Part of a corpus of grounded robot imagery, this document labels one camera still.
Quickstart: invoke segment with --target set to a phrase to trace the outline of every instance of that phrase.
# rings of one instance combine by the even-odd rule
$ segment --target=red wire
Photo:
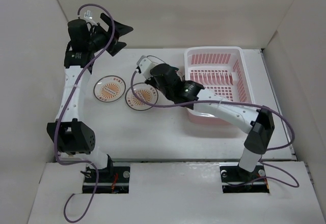
[[[116,173],[114,175],[114,181],[113,181],[113,183],[111,185],[112,193],[113,193],[114,188],[116,187],[117,180],[118,180],[118,173]]]

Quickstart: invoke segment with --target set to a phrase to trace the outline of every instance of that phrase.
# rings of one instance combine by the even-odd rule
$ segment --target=cable
[[[250,183],[253,183],[253,182],[256,182],[256,181],[262,180],[262,179],[271,179],[271,180],[274,180],[274,181],[278,181],[278,182],[280,182],[280,183],[283,183],[283,184],[285,184],[285,185],[287,185],[287,186],[289,186],[289,187],[294,187],[294,188],[298,188],[298,187],[300,187],[299,182],[297,181],[297,179],[296,179],[296,178],[295,178],[291,173],[289,173],[289,172],[287,172],[286,170],[284,170],[284,169],[282,169],[282,168],[280,168],[280,167],[278,167],[278,166],[275,166],[275,165],[267,164],[267,163],[264,163],[264,162],[262,162],[262,161],[260,161],[260,163],[262,163],[262,164],[265,165],[265,166],[269,166],[269,167],[272,167],[272,168],[275,168],[275,169],[277,169],[277,170],[279,170],[279,171],[284,172],[285,174],[287,174],[289,177],[291,177],[291,178],[295,181],[296,185],[292,185],[292,184],[290,184],[290,183],[284,182],[284,181],[282,181],[282,180],[280,180],[280,179],[277,179],[277,178],[275,178],[275,177],[268,177],[268,176],[258,177],[258,178],[254,179],[254,180],[249,181],[249,182],[244,182],[244,183],[240,183],[240,184],[230,184],[230,183],[228,183],[228,184],[229,184],[230,186],[233,186],[233,187],[241,187],[241,186],[246,186],[246,185],[248,185],[248,184],[250,184]]]
[[[133,80],[134,80],[134,77],[136,76],[138,70],[136,70],[132,77],[131,77],[131,81],[130,81],[130,89],[131,89],[131,92],[132,94],[136,97],[136,99],[138,99],[139,101],[141,101],[142,103],[148,105],[148,106],[151,106],[151,107],[156,107],[156,108],[173,108],[173,107],[179,107],[179,106],[186,106],[186,105],[190,105],[190,104],[195,104],[195,103],[222,103],[222,104],[230,104],[230,105],[242,105],[242,106],[249,106],[249,107],[255,107],[255,108],[264,108],[264,109],[268,109],[270,112],[272,112],[273,114],[277,115],[282,121],[284,121],[284,123],[288,126],[290,132],[291,132],[291,137],[290,137],[290,142],[285,144],[285,145],[282,145],[282,146],[278,146],[278,147],[274,147],[274,148],[269,148],[267,149],[267,151],[271,151],[271,150],[277,150],[277,149],[284,149],[290,145],[293,144],[294,142],[294,139],[295,139],[295,133],[294,133],[294,130],[293,130],[293,127],[291,126],[291,124],[288,122],[288,120],[283,116],[281,115],[280,113],[276,112],[275,110],[269,108],[269,107],[266,107],[266,106],[263,106],[263,105],[258,105],[258,104],[251,104],[251,103],[241,103],[241,102],[230,102],[230,101],[218,101],[218,100],[201,100],[201,101],[191,101],[191,102],[185,102],[185,103],[176,103],[176,104],[170,104],[170,105],[159,105],[159,104],[152,104],[152,103],[149,103],[143,99],[141,99],[136,93],[135,91],[133,90]]]
[[[161,60],[163,63],[167,63],[167,62],[165,62],[164,60],[162,60],[162,59],[160,59],[159,57],[156,57],[156,56],[154,56],[154,55],[147,55],[146,56],[147,58],[149,58],[149,57],[154,57],[154,58],[156,58],[156,59],[158,59],[158,60]]]
[[[85,67],[83,68],[83,70],[80,72],[80,74],[78,75],[77,79],[76,79],[76,82],[75,82],[75,86],[72,88],[71,90],[71,93],[65,103],[65,105],[63,106],[62,108],[62,111],[60,113],[60,116],[57,120],[57,125],[56,125],[56,130],[55,130],[55,136],[54,136],[54,151],[55,151],[55,157],[56,157],[56,160],[59,164],[61,165],[72,165],[72,164],[78,164],[78,163],[87,163],[87,164],[90,164],[94,169],[95,169],[95,172],[96,172],[96,181],[95,181],[95,185],[94,185],[94,190],[93,190],[93,193],[91,195],[91,198],[90,198],[90,201],[89,203],[87,204],[87,207],[84,211],[84,213],[81,215],[81,217],[77,220],[70,220],[68,217],[67,217],[67,214],[66,214],[66,208],[67,208],[67,205],[68,205],[68,202],[70,201],[70,199],[75,195],[75,194],[72,194],[69,199],[67,200],[66,204],[65,204],[65,207],[64,207],[64,211],[63,211],[63,214],[64,214],[64,217],[65,217],[65,220],[69,223],[76,223],[78,221],[80,221],[81,219],[83,219],[83,217],[86,215],[88,209],[90,208],[90,205],[91,205],[91,202],[94,198],[94,195],[95,195],[95,192],[96,192],[96,188],[97,188],[97,184],[98,184],[98,178],[99,178],[99,172],[98,172],[98,168],[96,167],[96,165],[94,165],[91,161],[88,161],[88,160],[80,160],[80,161],[75,161],[75,162],[66,162],[66,161],[63,161],[63,160],[60,160],[59,158],[59,155],[58,155],[58,135],[59,135],[59,128],[60,128],[60,123],[62,122],[62,118],[63,118],[63,115],[69,105],[69,102],[76,90],[76,87],[77,87],[77,84],[79,82],[79,80],[81,79],[83,73],[88,69],[89,66],[91,66],[95,60],[100,56],[102,55],[102,53],[104,53],[106,51],[106,49],[108,48],[108,46],[111,44],[112,40],[113,40],[113,37],[114,37],[114,33],[115,33],[115,24],[114,24],[114,20],[111,16],[111,14],[108,12],[108,10],[106,10],[104,7],[98,5],[98,4],[84,4],[82,5],[79,9],[78,9],[78,12],[77,12],[77,15],[79,16],[80,15],[80,11],[84,8],[84,7],[88,7],[88,6],[93,6],[93,7],[97,7],[97,8],[100,8],[102,9],[111,19],[111,22],[112,22],[112,33],[111,33],[111,36],[110,36],[110,39],[107,43],[107,45],[94,57],[92,58],[92,60],[87,64],[85,65]]]

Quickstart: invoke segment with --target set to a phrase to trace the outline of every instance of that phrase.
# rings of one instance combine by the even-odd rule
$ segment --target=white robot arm
[[[157,64],[145,56],[137,62],[139,73],[146,81],[159,89],[167,99],[176,104],[192,101],[227,101],[194,81],[181,81],[175,68],[168,64]],[[274,130],[274,121],[268,109],[224,103],[189,103],[184,105],[200,113],[210,114],[240,128],[248,137],[239,167],[252,172],[266,152]]]

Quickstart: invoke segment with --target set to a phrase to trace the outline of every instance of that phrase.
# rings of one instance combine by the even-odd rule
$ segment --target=screw
[[[261,177],[266,176],[266,173],[265,173],[264,170],[259,170],[259,171],[258,171],[258,174],[259,174]]]
[[[221,176],[222,176],[223,178],[226,178],[226,177],[228,176],[228,172],[227,172],[226,170],[222,170],[222,171],[221,171]]]
[[[124,178],[129,178],[129,177],[130,177],[130,172],[129,172],[129,171],[125,171],[125,172],[123,173],[123,177],[124,177]]]

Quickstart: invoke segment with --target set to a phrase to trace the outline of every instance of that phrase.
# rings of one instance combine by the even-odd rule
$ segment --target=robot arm
[[[197,100],[227,101],[201,84],[191,80],[181,81],[175,68],[168,64],[157,64],[142,56],[137,62],[138,70],[145,77],[145,83],[159,89],[174,103]],[[186,105],[197,112],[210,114],[239,127],[248,134],[239,167],[252,172],[261,156],[266,152],[274,131],[274,121],[268,109],[256,110],[248,106],[224,103],[194,103]]]
[[[54,141],[57,120],[62,112],[64,104],[74,86],[76,90],[69,102],[60,123],[58,134],[58,151],[61,152],[61,158],[69,160],[88,160],[93,162],[99,169],[107,167],[108,155],[101,152],[98,146],[95,146],[95,133],[84,121],[84,98],[86,87],[92,74],[92,66],[82,74],[79,83],[75,85],[77,77],[83,68],[94,58],[94,53],[103,49],[112,35],[113,27],[111,19],[104,13],[100,18],[108,25],[108,30],[104,30],[98,23],[93,25],[90,30],[83,19],[76,19],[68,22],[68,33],[70,42],[68,43],[64,66],[65,66],[65,87],[61,106],[56,116],[55,122],[47,124],[47,133]],[[133,30],[132,27],[120,24],[114,21],[114,37],[107,52],[114,56],[127,44],[119,42],[119,38]]]

